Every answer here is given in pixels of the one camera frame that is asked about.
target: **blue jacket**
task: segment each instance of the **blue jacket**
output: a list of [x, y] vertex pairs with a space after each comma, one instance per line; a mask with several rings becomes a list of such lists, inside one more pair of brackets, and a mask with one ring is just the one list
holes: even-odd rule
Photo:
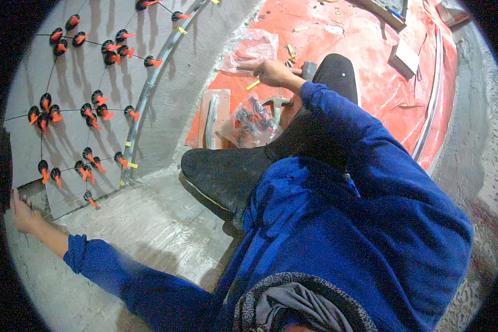
[[67, 264], [119, 296], [153, 330], [228, 331], [240, 296], [284, 271], [332, 282], [381, 331], [432, 330], [468, 269], [470, 221], [380, 121], [324, 84], [305, 83], [301, 98], [348, 154], [360, 197], [315, 159], [274, 163], [252, 196], [247, 235], [214, 294], [85, 236], [69, 237]]

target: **orange plastic sheet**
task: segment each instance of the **orange plastic sheet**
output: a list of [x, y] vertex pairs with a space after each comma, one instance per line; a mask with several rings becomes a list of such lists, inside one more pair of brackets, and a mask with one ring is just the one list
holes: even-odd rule
[[[371, 12], [338, 0], [313, 8], [306, 0], [267, 1], [259, 12], [259, 21], [250, 28], [264, 29], [279, 36], [277, 58], [286, 61], [291, 45], [297, 68], [305, 61], [320, 64], [329, 53], [348, 57], [356, 71], [361, 107], [378, 118], [410, 153], [415, 149], [426, 120], [426, 109], [432, 92], [435, 69], [435, 36], [441, 29], [444, 60], [440, 100], [432, 129], [419, 164], [427, 169], [441, 148], [452, 113], [457, 71], [457, 51], [450, 29], [440, 19], [433, 0], [413, 1], [406, 17], [407, 27], [397, 33]], [[292, 32], [292, 29], [308, 27]], [[402, 38], [419, 55], [422, 79], [406, 80], [388, 64], [391, 49]], [[230, 112], [252, 91], [260, 100], [275, 95], [292, 97], [292, 92], [258, 84], [251, 91], [245, 88], [256, 79], [252, 76], [228, 76], [222, 72], [208, 87], [230, 89]], [[283, 114], [291, 119], [293, 114]], [[186, 144], [197, 146], [199, 112], [195, 116]]]

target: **plastic bag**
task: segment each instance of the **plastic bag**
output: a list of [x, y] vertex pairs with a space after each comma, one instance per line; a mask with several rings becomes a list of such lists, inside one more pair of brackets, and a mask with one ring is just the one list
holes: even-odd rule
[[219, 129], [219, 135], [237, 148], [263, 147], [282, 134], [273, 114], [258, 103], [258, 95], [251, 93], [244, 99]]
[[238, 70], [238, 64], [243, 61], [276, 60], [278, 46], [278, 34], [262, 29], [248, 29], [245, 36], [238, 41], [238, 46], [234, 48], [234, 51], [225, 56], [221, 71], [252, 74], [247, 70]]

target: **curved metal strip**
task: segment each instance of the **curved metal strip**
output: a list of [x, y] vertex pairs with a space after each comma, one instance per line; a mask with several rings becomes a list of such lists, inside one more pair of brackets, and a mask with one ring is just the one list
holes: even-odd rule
[[433, 118], [435, 116], [435, 110], [437, 109], [437, 104], [439, 101], [439, 93], [441, 92], [442, 86], [442, 74], [443, 74], [443, 38], [441, 36], [441, 29], [437, 32], [437, 48], [435, 49], [435, 75], [433, 77], [432, 94], [430, 95], [430, 101], [428, 102], [428, 108], [426, 109], [426, 121], [421, 130], [421, 135], [418, 137], [417, 145], [413, 151], [413, 160], [418, 162], [419, 158], [422, 156], [424, 146], [430, 135], [430, 130], [432, 129]]
[[[193, 15], [190, 19], [183, 20], [181, 24], [179, 25], [181, 28], [185, 29], [190, 25], [192, 20], [194, 19], [195, 15], [199, 11], [199, 9], [207, 2], [208, 0], [196, 0], [194, 5], [192, 6], [192, 10], [190, 12], [186, 13], [186, 15]], [[136, 141], [136, 135], [139, 132], [140, 128], [140, 121], [142, 120], [142, 117], [144, 116], [144, 111], [146, 110], [146, 104], [147, 101], [149, 100], [151, 90], [153, 87], [157, 84], [157, 81], [159, 79], [160, 73], [162, 72], [162, 69], [166, 65], [166, 60], [168, 59], [168, 56], [173, 52], [175, 47], [177, 46], [180, 37], [183, 36], [181, 32], [178, 30], [173, 30], [170, 36], [168, 37], [168, 40], [166, 43], [164, 43], [164, 46], [160, 50], [159, 56], [157, 57], [157, 60], [161, 59], [162, 64], [159, 66], [159, 68], [156, 68], [152, 75], [149, 77], [149, 79], [146, 81], [144, 84], [144, 88], [142, 88], [142, 92], [140, 93], [139, 101], [136, 104], [136, 111], [140, 113], [139, 120], [135, 121], [133, 125], [131, 126], [129, 130], [129, 135], [127, 137], [127, 141], [131, 142], [130, 147], [126, 147], [124, 151], [124, 159], [127, 160], [128, 162], [132, 163], [133, 162], [133, 152], [135, 148], [135, 141]], [[128, 168], [122, 170], [122, 176], [121, 180], [125, 185], [129, 184], [129, 176], [130, 176], [131, 170]]]

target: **hand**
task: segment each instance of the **hand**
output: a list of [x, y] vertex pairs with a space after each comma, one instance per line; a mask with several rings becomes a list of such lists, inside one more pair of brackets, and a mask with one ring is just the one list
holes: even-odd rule
[[39, 211], [31, 208], [31, 202], [21, 200], [19, 190], [13, 191], [13, 220], [19, 232], [32, 233], [45, 224]]
[[299, 69], [286, 67], [280, 61], [265, 60], [264, 62], [242, 62], [238, 69], [253, 71], [253, 75], [258, 77], [260, 82], [271, 87], [282, 87], [292, 90], [295, 94], [300, 94], [300, 87], [306, 82], [302, 78], [295, 76]]

